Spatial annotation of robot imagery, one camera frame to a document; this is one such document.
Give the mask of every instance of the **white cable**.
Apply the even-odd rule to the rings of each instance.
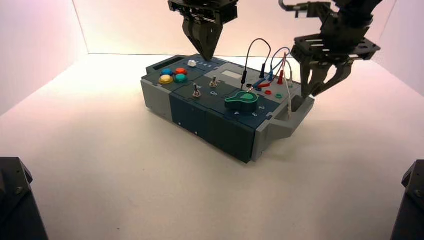
[[[285,60],[286,63],[288,63],[288,66],[290,67],[290,78],[293,77],[293,72],[292,72],[292,66],[290,65],[289,61],[287,61],[287,59]],[[289,88],[289,83],[286,79],[286,71],[283,71],[284,74],[284,79],[285,79],[285,87],[287,88],[287,94],[288,94],[288,107],[287,107],[287,111],[288,111],[288,119],[290,120],[292,118],[292,95],[290,94],[290,88]]]

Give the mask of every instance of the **black connector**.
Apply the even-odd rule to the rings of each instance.
[[[262,64],[262,70],[260,71],[260,75],[259,75],[260,79],[265,78],[265,66],[266,66],[266,63]]]
[[[243,77],[241,78],[241,85],[244,85],[246,83],[246,78],[248,77],[248,71],[243,71]]]

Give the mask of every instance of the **screw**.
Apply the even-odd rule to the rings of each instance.
[[[14,190],[14,194],[15,194],[15,195],[19,195],[19,194],[21,194],[23,191],[24,191],[24,188],[23,188],[23,187],[17,187],[17,188]]]
[[[415,196],[417,196],[418,198],[422,199],[423,198],[423,193],[421,193],[420,190],[415,190],[413,192],[415,194]]]

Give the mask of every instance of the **teal button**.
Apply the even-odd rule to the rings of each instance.
[[[177,84],[182,84],[187,82],[187,76],[185,74],[178,74],[175,76],[174,80]]]

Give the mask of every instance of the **red button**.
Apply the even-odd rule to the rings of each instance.
[[[185,74],[185,75],[187,75],[187,70],[185,70],[184,68],[180,67],[180,68],[177,68],[175,70],[175,74],[176,75],[178,75],[178,74]]]

